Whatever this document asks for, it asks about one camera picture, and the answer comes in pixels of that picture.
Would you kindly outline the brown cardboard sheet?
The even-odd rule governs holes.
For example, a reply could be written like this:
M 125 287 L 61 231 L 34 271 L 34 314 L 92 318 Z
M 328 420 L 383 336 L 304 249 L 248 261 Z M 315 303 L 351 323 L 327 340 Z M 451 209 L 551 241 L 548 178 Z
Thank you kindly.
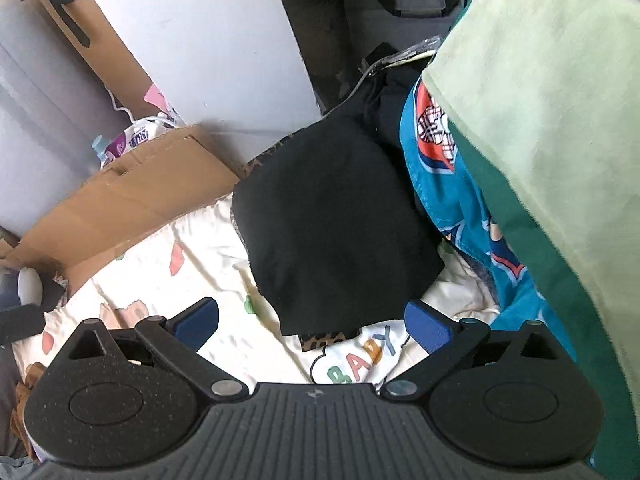
M 96 138 L 126 129 L 150 80 L 93 0 L 70 0 L 82 46 L 49 0 L 1 0 L 1 263 L 79 287 L 142 237 L 232 191 L 199 126 L 102 165 Z

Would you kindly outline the teal printed cloth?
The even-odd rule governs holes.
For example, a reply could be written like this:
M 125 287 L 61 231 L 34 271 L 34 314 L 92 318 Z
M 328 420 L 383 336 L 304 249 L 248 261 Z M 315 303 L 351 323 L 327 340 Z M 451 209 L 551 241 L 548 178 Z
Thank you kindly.
M 577 276 L 511 190 L 417 81 L 402 110 L 399 140 L 421 205 L 442 235 L 487 272 L 495 330 L 545 322 L 604 405 L 591 463 L 609 479 L 639 475 L 638 417 L 610 337 Z

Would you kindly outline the purple white plastic package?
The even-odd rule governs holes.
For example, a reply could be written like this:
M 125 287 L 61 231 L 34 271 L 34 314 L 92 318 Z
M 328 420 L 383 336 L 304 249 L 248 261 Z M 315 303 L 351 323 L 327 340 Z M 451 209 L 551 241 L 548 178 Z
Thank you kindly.
M 136 120 L 114 140 L 97 136 L 92 142 L 93 151 L 104 168 L 138 145 L 154 140 L 158 136 L 175 129 L 176 125 L 164 116 L 151 116 Z

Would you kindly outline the blue denim jeans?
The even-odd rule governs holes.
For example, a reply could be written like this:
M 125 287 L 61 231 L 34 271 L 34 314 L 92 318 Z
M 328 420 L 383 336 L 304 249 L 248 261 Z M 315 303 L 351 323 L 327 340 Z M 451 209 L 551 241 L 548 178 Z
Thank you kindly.
M 37 468 L 26 448 L 18 412 L 17 386 L 22 378 L 10 346 L 1 347 L 1 478 L 26 479 Z

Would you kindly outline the cream patterned bed sheet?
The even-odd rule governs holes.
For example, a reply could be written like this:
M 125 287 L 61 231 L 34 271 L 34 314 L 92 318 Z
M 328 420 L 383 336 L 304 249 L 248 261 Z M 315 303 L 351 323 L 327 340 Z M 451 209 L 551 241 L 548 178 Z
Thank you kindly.
M 304 350 L 284 336 L 275 310 L 258 292 L 247 253 L 232 223 L 231 196 L 171 222 L 105 266 L 61 307 L 46 314 L 40 335 L 12 351 L 21 373 L 49 365 L 85 318 L 109 328 L 133 326 L 147 315 L 172 318 L 210 297 L 219 307 L 216 332 L 200 356 L 255 387 L 260 382 L 382 386 L 427 353 L 399 318 L 364 326 L 355 338 Z

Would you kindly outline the grey storage bag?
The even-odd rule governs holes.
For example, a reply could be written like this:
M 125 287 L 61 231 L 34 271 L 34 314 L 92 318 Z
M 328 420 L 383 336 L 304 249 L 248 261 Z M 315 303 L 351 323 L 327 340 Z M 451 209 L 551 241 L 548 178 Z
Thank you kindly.
M 379 44 L 397 51 L 448 35 L 464 0 L 343 0 L 350 40 L 358 58 Z

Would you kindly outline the light green blanket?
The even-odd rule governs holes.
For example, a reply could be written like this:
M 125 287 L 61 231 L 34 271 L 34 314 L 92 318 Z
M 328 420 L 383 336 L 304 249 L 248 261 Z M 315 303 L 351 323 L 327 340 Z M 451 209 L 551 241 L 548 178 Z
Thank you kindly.
M 423 73 L 639 474 L 639 0 L 471 0 Z

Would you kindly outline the brown hooded garment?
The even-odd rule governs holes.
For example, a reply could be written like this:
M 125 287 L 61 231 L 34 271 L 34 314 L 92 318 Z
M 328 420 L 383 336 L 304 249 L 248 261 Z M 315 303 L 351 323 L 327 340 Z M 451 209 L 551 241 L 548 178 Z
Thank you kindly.
M 47 367 L 40 362 L 30 364 L 26 368 L 25 378 L 15 387 L 17 404 L 16 408 L 11 412 L 9 424 L 11 434 L 18 437 L 18 440 L 20 440 L 21 444 L 24 446 L 26 455 L 35 462 L 39 462 L 39 458 L 37 457 L 34 447 L 32 446 L 32 442 L 30 442 L 27 435 L 25 427 L 25 408 L 26 403 L 32 394 L 32 390 L 35 389 L 37 382 L 39 382 L 39 379 L 42 377 L 46 369 Z

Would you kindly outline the black patterned jacket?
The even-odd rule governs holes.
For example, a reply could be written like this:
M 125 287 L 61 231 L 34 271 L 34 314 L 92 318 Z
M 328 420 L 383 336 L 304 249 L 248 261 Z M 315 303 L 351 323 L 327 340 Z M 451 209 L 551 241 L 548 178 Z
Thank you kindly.
M 234 188 L 233 220 L 283 335 L 398 320 L 442 272 L 399 141 L 418 76 L 407 65 L 371 77 Z

